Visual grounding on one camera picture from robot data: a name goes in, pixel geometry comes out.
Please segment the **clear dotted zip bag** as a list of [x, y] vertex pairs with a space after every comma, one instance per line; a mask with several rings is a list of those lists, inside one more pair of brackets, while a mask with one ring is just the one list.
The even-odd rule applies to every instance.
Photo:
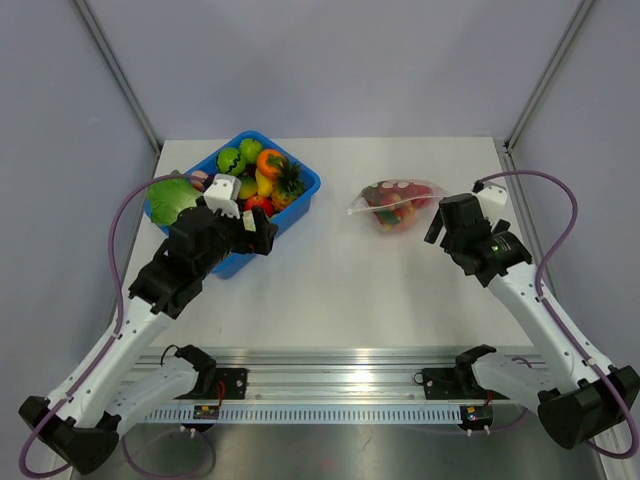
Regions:
[[445, 196], [442, 187], [426, 180], [385, 179], [365, 186], [346, 212], [368, 218], [382, 233], [396, 233], [412, 227]]

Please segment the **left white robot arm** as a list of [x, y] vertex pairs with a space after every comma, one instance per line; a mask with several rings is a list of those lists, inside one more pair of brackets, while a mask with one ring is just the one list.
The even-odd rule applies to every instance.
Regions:
[[28, 439], [40, 440], [87, 475], [157, 407], [184, 395], [222, 393], [215, 359], [193, 345], [178, 348], [131, 387], [120, 385], [150, 343], [202, 292], [215, 266], [232, 253], [269, 254], [277, 231], [260, 207], [238, 217], [206, 206], [183, 210], [131, 284], [112, 327], [59, 387], [23, 402], [19, 415], [31, 429]]

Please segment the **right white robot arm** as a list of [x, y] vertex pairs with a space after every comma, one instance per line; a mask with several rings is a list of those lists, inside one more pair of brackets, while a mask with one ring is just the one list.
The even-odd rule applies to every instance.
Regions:
[[457, 357], [454, 384], [466, 396], [492, 390], [520, 403], [559, 446], [572, 449], [624, 421], [639, 375], [631, 366], [616, 367], [536, 282], [537, 266], [509, 223], [490, 222], [505, 203], [503, 190], [446, 197], [425, 240], [439, 244], [503, 304], [547, 369], [537, 372], [481, 345]]

